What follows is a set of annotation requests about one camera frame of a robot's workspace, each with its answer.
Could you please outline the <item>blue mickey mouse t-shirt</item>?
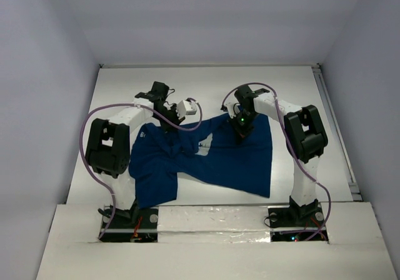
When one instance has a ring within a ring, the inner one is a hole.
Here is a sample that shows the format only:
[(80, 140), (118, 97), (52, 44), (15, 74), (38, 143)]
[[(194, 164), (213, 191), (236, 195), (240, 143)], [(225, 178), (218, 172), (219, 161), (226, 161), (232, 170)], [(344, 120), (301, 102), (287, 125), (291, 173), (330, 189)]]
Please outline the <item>blue mickey mouse t-shirt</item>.
[(128, 167), (138, 206), (149, 208), (176, 200), (178, 173), (268, 198), (273, 159), (268, 117), (258, 116), (253, 132), (241, 143), (228, 119), (228, 114), (222, 114), (204, 120), (190, 132), (142, 125)]

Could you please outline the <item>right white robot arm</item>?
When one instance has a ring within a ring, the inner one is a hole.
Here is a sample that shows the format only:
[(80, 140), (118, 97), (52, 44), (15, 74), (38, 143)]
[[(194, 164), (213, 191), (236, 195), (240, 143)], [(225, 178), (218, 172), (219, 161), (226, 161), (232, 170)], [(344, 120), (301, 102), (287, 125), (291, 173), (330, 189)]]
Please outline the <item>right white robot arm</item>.
[(294, 161), (289, 204), (268, 210), (270, 227), (304, 227), (311, 219), (322, 217), (316, 195), (316, 174), (319, 159), (328, 145), (328, 136), (317, 107), (301, 107), (280, 100), (276, 91), (266, 84), (255, 91), (250, 84), (243, 84), (233, 89), (231, 94), (236, 102), (223, 101), (221, 109), (229, 114), (238, 140), (243, 141), (252, 133), (258, 116), (267, 116), (280, 124), (287, 150)]

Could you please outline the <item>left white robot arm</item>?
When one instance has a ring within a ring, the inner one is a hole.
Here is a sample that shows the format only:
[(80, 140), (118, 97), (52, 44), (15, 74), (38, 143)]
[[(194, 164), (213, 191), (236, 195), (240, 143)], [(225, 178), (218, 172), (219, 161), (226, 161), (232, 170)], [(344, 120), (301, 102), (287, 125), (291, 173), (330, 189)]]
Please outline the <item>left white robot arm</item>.
[(131, 102), (93, 109), (81, 126), (82, 132), (89, 132), (87, 138), (79, 138), (82, 162), (111, 197), (110, 205), (99, 211), (107, 221), (117, 218), (126, 227), (138, 221), (138, 211), (128, 196), (130, 180), (124, 174), (131, 157), (131, 133), (152, 118), (163, 130), (178, 130), (186, 116), (199, 111), (191, 98), (168, 104), (170, 92), (168, 85), (155, 81), (150, 91), (137, 93)]

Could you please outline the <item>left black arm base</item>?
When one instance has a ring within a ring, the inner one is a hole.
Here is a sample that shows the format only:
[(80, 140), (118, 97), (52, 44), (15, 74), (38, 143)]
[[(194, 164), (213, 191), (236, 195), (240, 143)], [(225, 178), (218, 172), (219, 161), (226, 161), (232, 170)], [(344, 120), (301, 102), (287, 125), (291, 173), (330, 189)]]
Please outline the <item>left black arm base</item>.
[(134, 202), (130, 209), (116, 209), (115, 215), (105, 229), (112, 214), (113, 206), (99, 208), (102, 216), (100, 241), (104, 243), (156, 243), (158, 241), (157, 207), (139, 209)]

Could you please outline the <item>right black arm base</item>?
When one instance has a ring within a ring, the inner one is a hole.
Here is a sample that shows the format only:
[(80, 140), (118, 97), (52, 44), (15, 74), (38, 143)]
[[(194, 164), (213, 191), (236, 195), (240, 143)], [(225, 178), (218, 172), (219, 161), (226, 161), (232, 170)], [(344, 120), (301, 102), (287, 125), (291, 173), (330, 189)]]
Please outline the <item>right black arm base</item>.
[(270, 229), (272, 242), (295, 243), (299, 241), (328, 242), (328, 233), (323, 227), (315, 236), (312, 236), (325, 221), (321, 206), (316, 211), (304, 217), (297, 217), (290, 207), (269, 207), (263, 219), (264, 225)]

